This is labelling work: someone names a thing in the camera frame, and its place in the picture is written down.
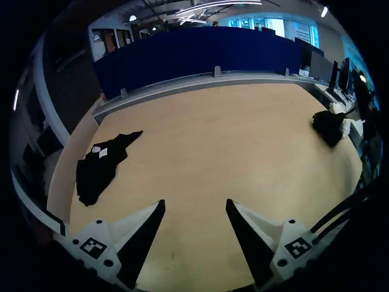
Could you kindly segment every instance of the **ceiling light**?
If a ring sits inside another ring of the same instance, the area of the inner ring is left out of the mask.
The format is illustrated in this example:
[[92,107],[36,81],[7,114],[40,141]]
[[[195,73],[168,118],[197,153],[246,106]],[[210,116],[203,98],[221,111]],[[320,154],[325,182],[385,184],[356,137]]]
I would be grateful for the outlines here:
[[207,23],[206,21],[204,20],[197,20],[197,19],[183,19],[181,22],[184,23],[186,21],[190,21],[190,22],[197,22],[197,23]]
[[207,10],[205,9],[203,12],[201,12],[200,16],[198,17],[199,19],[204,15],[204,13],[206,12]]
[[192,12],[198,9],[202,8],[208,8],[208,7],[214,7],[214,6],[221,6],[221,5],[232,5],[232,4],[256,4],[256,5],[262,5],[260,0],[224,0],[224,1],[215,1],[211,3],[201,4],[197,5],[188,9],[184,9],[181,11],[178,11],[176,15],[181,15],[184,13]]
[[325,6],[324,9],[323,9],[323,12],[321,13],[321,17],[325,17],[325,15],[327,14],[328,12],[328,7]]
[[363,76],[362,74],[359,76],[359,78],[361,78],[361,80],[364,82],[364,83],[366,83],[366,77],[365,76]]
[[16,110],[16,102],[18,102],[18,95],[19,95],[19,89],[16,89],[15,99],[14,99],[14,106],[13,106],[14,110]]

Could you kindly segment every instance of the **desk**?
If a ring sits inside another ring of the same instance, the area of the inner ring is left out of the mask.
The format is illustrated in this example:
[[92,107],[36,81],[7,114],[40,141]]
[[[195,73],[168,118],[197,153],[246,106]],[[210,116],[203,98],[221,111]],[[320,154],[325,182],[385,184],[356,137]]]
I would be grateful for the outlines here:
[[350,195],[362,165],[347,138],[329,149],[312,129],[324,107],[293,84],[190,91],[108,115],[92,143],[143,130],[97,203],[73,194],[70,230],[114,222],[159,199],[166,213],[138,278],[147,291],[228,291],[253,283],[225,212],[231,198],[312,227]]
[[330,100],[330,102],[338,103],[342,106],[345,112],[348,112],[353,107],[355,107],[355,102],[350,102],[347,100],[346,96],[339,90],[334,89],[334,93],[344,102],[344,104],[338,100],[336,100],[328,91],[328,86],[322,85],[322,84],[315,84],[316,88],[318,88],[323,94],[326,95],[326,97]]

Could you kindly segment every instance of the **computer monitor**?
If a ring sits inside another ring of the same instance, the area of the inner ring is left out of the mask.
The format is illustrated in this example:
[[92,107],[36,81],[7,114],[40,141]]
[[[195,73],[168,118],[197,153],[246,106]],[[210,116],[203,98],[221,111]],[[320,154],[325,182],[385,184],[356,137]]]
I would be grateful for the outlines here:
[[274,29],[270,29],[270,28],[267,28],[267,27],[262,27],[262,31],[263,32],[272,33],[272,34],[276,35],[276,31]]
[[315,46],[312,46],[311,44],[307,43],[306,41],[296,37],[295,42],[300,44],[300,46],[301,46],[301,68],[311,66],[312,52],[316,52],[320,56],[324,57],[324,52],[322,50],[318,49]]
[[314,51],[311,52],[311,67],[309,69],[309,77],[313,77],[318,81],[329,83],[331,80],[333,67],[333,63],[328,61],[326,58]]
[[339,69],[337,68],[337,62],[334,61],[334,64],[332,66],[331,79],[330,79],[330,84],[328,85],[328,89],[333,90],[335,88],[335,84],[336,84],[338,77],[339,77]]
[[340,66],[338,85],[343,93],[347,93],[350,78],[350,58],[345,58]]

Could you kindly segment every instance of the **window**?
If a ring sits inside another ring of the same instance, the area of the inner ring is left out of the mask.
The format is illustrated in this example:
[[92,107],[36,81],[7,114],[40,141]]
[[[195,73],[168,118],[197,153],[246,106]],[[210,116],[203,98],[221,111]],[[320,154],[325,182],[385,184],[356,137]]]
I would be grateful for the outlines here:
[[255,30],[262,30],[262,28],[265,27],[264,18],[254,18],[252,21]]
[[311,36],[309,32],[309,26],[299,22],[295,22],[296,36],[307,43],[311,43]]
[[250,22],[248,19],[240,19],[239,20],[239,27],[242,28],[250,28]]
[[275,30],[279,37],[285,37],[282,19],[266,18],[266,27]]
[[238,21],[237,20],[230,20],[228,23],[228,26],[230,27],[238,27]]
[[318,28],[299,20],[282,19],[282,18],[245,18],[245,19],[228,19],[228,26],[251,28],[262,30],[263,27],[272,29],[276,35],[291,40],[295,38],[302,39],[315,47],[319,47]]
[[121,48],[131,43],[131,37],[129,31],[118,29],[116,30],[116,33],[118,34],[119,45]]
[[113,29],[92,30],[93,34],[93,53],[96,61],[106,54],[113,52],[118,48],[115,32]]
[[315,47],[319,47],[319,33],[318,33],[318,28],[316,26],[311,26],[311,44],[314,45]]

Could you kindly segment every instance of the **white cloth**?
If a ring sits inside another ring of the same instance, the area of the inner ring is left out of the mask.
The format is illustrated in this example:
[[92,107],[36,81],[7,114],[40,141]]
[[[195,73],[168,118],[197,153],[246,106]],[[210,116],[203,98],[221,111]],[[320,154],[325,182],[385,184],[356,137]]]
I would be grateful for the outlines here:
[[350,134],[350,126],[351,122],[354,120],[352,119],[344,119],[342,122],[342,125],[340,126],[340,130],[342,132],[342,139],[346,138]]
[[343,105],[332,102],[330,103],[330,112],[334,114],[341,113],[341,112],[346,113],[346,109],[344,108]]

